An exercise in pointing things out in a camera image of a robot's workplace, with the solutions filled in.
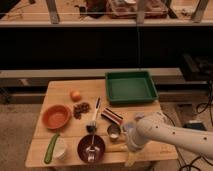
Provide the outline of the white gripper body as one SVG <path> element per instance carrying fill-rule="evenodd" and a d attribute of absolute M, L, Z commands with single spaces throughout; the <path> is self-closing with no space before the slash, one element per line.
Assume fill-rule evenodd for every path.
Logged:
<path fill-rule="evenodd" d="M 126 152 L 127 152 L 127 157 L 126 157 L 124 166 L 131 167 L 136 162 L 137 156 L 140 153 L 140 149 L 136 149 L 135 151 L 127 149 Z"/>

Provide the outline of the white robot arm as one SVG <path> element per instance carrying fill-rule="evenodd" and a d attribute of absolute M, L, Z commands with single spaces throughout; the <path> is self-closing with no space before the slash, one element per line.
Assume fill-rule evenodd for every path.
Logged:
<path fill-rule="evenodd" d="M 126 133 L 131 152 L 142 150 L 149 141 L 171 144 L 213 160 L 213 132 L 169 125 L 163 113 L 143 116 Z"/>

